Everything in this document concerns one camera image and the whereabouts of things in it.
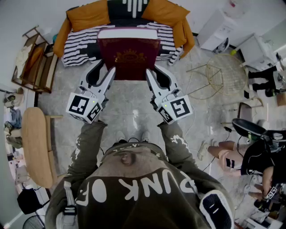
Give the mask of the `maroon cloth with gold emblem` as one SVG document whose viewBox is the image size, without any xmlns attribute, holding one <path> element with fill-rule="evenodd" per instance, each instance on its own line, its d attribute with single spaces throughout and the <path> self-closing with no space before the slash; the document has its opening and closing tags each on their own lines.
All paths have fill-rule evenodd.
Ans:
<svg viewBox="0 0 286 229">
<path fill-rule="evenodd" d="M 145 81 L 160 48 L 158 31 L 141 27 L 101 29 L 97 42 L 107 69 L 116 68 L 115 80 Z"/>
</svg>

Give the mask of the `orange cushion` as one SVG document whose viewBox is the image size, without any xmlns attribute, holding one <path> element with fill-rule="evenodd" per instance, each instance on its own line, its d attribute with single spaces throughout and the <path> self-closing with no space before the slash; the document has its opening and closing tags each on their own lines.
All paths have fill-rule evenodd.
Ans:
<svg viewBox="0 0 286 229">
<path fill-rule="evenodd" d="M 110 24 L 107 0 L 99 0 L 66 11 L 74 32 Z"/>
<path fill-rule="evenodd" d="M 173 27 L 189 13 L 189 10 L 168 0 L 150 0 L 142 18 Z"/>
</svg>

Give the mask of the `white cabinet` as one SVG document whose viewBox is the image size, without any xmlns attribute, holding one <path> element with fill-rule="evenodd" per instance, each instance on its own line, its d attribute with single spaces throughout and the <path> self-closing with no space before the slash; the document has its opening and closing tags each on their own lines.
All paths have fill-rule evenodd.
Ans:
<svg viewBox="0 0 286 229">
<path fill-rule="evenodd" d="M 223 43 L 237 27 L 237 23 L 217 9 L 197 35 L 201 49 L 213 51 Z"/>
</svg>

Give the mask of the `pile of clothes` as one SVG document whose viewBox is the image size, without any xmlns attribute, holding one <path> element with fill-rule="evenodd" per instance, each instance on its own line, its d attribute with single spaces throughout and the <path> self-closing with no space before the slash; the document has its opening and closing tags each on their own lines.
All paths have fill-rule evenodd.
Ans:
<svg viewBox="0 0 286 229">
<path fill-rule="evenodd" d="M 4 94 L 4 107 L 8 109 L 8 120 L 4 123 L 4 133 L 6 134 L 7 144 L 16 149 L 23 147 L 21 137 L 22 116 L 18 107 L 24 101 L 24 90 L 22 87 L 15 92 L 6 92 Z"/>
</svg>

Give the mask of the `wooden shelf rack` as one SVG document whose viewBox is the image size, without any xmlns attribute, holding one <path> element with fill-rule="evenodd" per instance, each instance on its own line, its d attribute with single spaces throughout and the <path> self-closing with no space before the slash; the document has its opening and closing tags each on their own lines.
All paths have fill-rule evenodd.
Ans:
<svg viewBox="0 0 286 229">
<path fill-rule="evenodd" d="M 23 48 L 16 57 L 16 66 L 11 82 L 37 93 L 51 93 L 58 57 L 38 27 L 22 35 Z"/>
</svg>

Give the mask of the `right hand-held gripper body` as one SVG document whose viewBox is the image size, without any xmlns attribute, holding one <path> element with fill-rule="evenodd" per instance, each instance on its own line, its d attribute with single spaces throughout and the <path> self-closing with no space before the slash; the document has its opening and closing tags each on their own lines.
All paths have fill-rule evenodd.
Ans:
<svg viewBox="0 0 286 229">
<path fill-rule="evenodd" d="M 157 97 L 153 96 L 151 104 L 167 124 L 172 124 L 192 114 L 189 97 L 183 95 L 181 88 L 164 94 L 159 92 Z"/>
</svg>

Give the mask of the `person's left forearm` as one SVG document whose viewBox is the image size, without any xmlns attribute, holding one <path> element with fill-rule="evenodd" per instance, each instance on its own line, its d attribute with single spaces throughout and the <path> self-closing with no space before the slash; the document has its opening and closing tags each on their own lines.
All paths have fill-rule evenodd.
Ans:
<svg viewBox="0 0 286 229">
<path fill-rule="evenodd" d="M 76 149 L 71 155 L 68 177 L 85 179 L 97 169 L 97 155 L 106 126 L 107 124 L 100 120 L 82 126 L 81 133 L 76 139 Z"/>
</svg>

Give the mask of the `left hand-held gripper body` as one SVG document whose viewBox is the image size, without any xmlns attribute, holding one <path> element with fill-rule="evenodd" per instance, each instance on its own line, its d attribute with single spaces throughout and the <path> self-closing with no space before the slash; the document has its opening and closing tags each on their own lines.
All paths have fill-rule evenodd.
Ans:
<svg viewBox="0 0 286 229">
<path fill-rule="evenodd" d="M 73 118 L 91 124 L 104 109 L 108 99 L 105 97 L 106 87 L 85 88 L 79 86 L 71 93 L 66 112 Z"/>
</svg>

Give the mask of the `black white striped blanket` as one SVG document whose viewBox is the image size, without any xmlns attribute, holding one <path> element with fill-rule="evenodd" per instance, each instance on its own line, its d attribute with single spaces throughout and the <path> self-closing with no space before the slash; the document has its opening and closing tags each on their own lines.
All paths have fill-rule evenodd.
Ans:
<svg viewBox="0 0 286 229">
<path fill-rule="evenodd" d="M 97 33 L 101 29 L 115 27 L 139 27 L 155 29 L 161 40 L 156 60 L 168 60 L 173 65 L 183 53 L 183 46 L 175 47 L 172 27 L 141 18 L 149 0 L 109 0 L 107 1 L 110 23 L 75 32 L 68 29 L 69 34 L 64 42 L 62 57 L 65 66 L 81 65 L 86 61 L 101 59 L 97 42 Z"/>
</svg>

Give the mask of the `floor fan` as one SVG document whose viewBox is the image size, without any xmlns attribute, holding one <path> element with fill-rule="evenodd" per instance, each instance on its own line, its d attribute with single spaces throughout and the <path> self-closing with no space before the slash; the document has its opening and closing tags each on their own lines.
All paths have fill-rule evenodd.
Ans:
<svg viewBox="0 0 286 229">
<path fill-rule="evenodd" d="M 25 220 L 22 229 L 46 229 L 44 215 L 34 215 Z"/>
</svg>

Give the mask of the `brown seat wooden chair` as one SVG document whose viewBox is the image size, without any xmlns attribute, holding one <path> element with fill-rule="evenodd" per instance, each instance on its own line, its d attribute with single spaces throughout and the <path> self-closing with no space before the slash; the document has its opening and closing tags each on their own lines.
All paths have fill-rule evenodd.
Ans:
<svg viewBox="0 0 286 229">
<path fill-rule="evenodd" d="M 260 105 L 250 106 L 249 103 L 254 102 L 254 101 L 259 102 Z M 227 107 L 234 106 L 234 105 L 237 105 L 236 109 L 227 109 Z M 247 98 L 247 99 L 236 101 L 236 102 L 222 104 L 222 108 L 224 110 L 238 111 L 237 118 L 245 119 L 250 122 L 252 122 L 252 118 L 253 118 L 252 110 L 258 107 L 264 107 L 263 101 L 259 97 L 252 97 L 252 98 Z"/>
</svg>

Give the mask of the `oval wooden table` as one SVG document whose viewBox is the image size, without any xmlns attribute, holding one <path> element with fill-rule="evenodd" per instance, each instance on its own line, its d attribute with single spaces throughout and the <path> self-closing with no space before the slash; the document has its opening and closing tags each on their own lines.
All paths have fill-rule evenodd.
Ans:
<svg viewBox="0 0 286 229">
<path fill-rule="evenodd" d="M 50 120 L 62 115 L 45 115 L 38 107 L 27 108 L 22 116 L 21 136 L 26 168 L 39 186 L 51 188 L 57 181 L 51 145 Z"/>
</svg>

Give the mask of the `orange sofa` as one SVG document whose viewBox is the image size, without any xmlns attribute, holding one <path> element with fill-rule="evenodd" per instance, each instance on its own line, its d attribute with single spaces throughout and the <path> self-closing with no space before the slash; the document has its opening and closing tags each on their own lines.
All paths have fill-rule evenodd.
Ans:
<svg viewBox="0 0 286 229">
<path fill-rule="evenodd" d="M 66 15 L 66 19 L 61 26 L 61 29 L 57 35 L 53 48 L 54 53 L 60 59 L 62 59 L 63 57 L 64 42 L 66 41 L 67 35 L 69 34 L 68 29 L 72 29 L 72 24 Z M 175 26 L 172 27 L 172 29 L 173 29 L 173 38 L 175 47 L 178 48 L 180 46 L 183 46 L 183 53 L 180 56 L 181 59 L 185 57 L 189 53 L 189 51 L 194 47 L 195 39 L 186 18 L 178 22 Z"/>
</svg>

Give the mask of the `person's right forearm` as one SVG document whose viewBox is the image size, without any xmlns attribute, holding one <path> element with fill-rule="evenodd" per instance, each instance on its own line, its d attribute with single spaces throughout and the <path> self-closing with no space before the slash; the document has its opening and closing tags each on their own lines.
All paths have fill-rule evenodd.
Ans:
<svg viewBox="0 0 286 229">
<path fill-rule="evenodd" d="M 161 129 L 169 163 L 184 172 L 191 168 L 197 169 L 198 167 L 178 123 L 173 122 L 168 125 L 166 122 L 162 122 L 158 127 Z"/>
</svg>

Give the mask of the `white appliance box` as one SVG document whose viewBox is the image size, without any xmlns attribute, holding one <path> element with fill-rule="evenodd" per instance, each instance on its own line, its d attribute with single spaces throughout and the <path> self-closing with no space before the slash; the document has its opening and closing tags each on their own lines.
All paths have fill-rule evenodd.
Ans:
<svg viewBox="0 0 286 229">
<path fill-rule="evenodd" d="M 264 71 L 276 65 L 277 58 L 272 47 L 265 43 L 261 36 L 253 34 L 242 42 L 236 50 L 240 50 L 244 58 L 243 66 Z"/>
</svg>

